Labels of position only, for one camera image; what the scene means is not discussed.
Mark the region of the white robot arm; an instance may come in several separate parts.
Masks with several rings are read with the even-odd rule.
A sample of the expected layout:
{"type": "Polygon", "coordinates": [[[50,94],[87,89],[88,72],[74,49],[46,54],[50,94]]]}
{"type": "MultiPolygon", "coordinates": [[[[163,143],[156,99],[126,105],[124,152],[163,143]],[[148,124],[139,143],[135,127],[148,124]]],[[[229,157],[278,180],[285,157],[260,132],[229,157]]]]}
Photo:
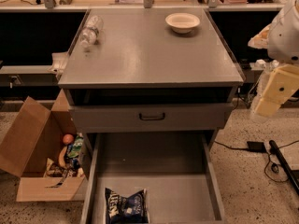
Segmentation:
{"type": "Polygon", "coordinates": [[[261,75],[251,106],[254,116],[264,118],[272,117],[299,90],[299,0],[289,0],[272,20],[267,53],[279,66],[261,75]]]}

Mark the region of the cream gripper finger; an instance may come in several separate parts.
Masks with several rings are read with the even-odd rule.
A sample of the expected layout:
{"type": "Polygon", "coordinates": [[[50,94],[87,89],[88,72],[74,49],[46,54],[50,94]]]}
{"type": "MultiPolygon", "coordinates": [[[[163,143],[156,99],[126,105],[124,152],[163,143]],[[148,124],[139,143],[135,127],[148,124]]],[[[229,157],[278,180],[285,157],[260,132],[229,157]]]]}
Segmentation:
{"type": "Polygon", "coordinates": [[[299,66],[284,64],[270,72],[268,81],[254,107],[254,114],[272,117],[299,90],[299,66]]]}

